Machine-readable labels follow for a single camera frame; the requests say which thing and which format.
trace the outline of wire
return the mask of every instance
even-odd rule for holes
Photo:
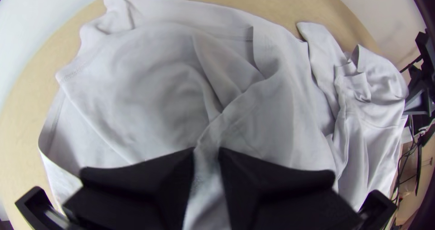
[[[405,170],[405,165],[406,165],[406,162],[408,161],[408,158],[416,151],[416,148],[418,147],[418,144],[415,142],[415,140],[413,139],[413,141],[412,141],[412,145],[411,145],[411,148],[407,151],[407,152],[405,152],[400,158],[399,158],[399,161],[397,162],[397,178],[396,178],[396,183],[395,183],[395,185],[394,185],[394,191],[393,192],[396,192],[397,191],[397,194],[396,194],[396,197],[394,198],[394,199],[391,199],[391,201],[393,202],[393,203],[395,203],[396,205],[397,205],[397,202],[398,202],[398,200],[399,200],[399,186],[400,186],[400,184],[401,184],[401,182],[400,182],[400,178],[402,177],[402,174],[403,174],[403,171]],[[401,160],[403,159],[403,158],[405,158],[405,161],[403,162],[403,166],[402,166],[402,170],[400,170],[400,162],[401,162]]]
[[[399,185],[400,185],[400,184],[403,184],[403,183],[406,183],[407,181],[409,181],[409,180],[415,178],[416,176],[417,176],[417,174],[415,174],[414,176],[412,176],[412,177],[410,177],[410,178],[404,180],[403,182],[399,183]]]

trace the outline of black plastic part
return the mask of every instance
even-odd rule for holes
[[[362,220],[332,189],[332,171],[301,171],[220,148],[232,230],[351,230]]]
[[[378,190],[371,191],[359,210],[359,214],[365,218],[360,229],[382,229],[388,223],[396,209],[397,206],[381,192]]]
[[[84,168],[63,209],[92,230],[180,230],[193,179],[193,148],[123,168]]]
[[[35,230],[62,230],[60,226],[51,221],[45,212],[51,211],[53,206],[48,200],[45,191],[34,187],[15,202],[18,210],[28,224]]]
[[[419,144],[417,147],[416,196],[417,196],[417,192],[418,192],[418,186],[420,185],[422,148],[423,148],[423,145],[421,145],[421,144]]]

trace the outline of light wood surface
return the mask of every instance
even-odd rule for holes
[[[324,24],[343,50],[357,43],[380,53],[375,41],[340,0],[197,0],[242,9],[281,24],[299,36],[295,23]],[[81,25],[105,12],[97,0],[55,32],[28,63],[0,116],[0,197],[16,230],[30,229],[14,202],[39,185],[53,196],[38,152],[38,136],[58,90],[55,72],[75,56]]]

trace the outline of round table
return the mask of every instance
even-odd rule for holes
[[[352,51],[356,44],[361,44],[380,53],[365,27],[340,0],[196,1],[244,10],[280,24],[298,37],[297,22],[320,23],[344,51]],[[55,32],[26,66],[0,115],[0,198],[15,229],[30,229],[14,202],[33,186],[42,187],[53,202],[38,151],[38,136],[58,90],[54,74],[77,53],[81,25],[104,12],[102,0],[97,0]]]

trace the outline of white t-shirt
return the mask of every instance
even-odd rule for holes
[[[223,6],[104,2],[106,14],[82,27],[79,53],[56,75],[61,88],[39,138],[58,201],[80,187],[83,167],[195,147],[184,229],[230,229],[221,146],[332,170],[355,210],[371,190],[389,193],[407,94],[390,62],[361,46],[346,59],[318,24],[298,24],[306,43]]]

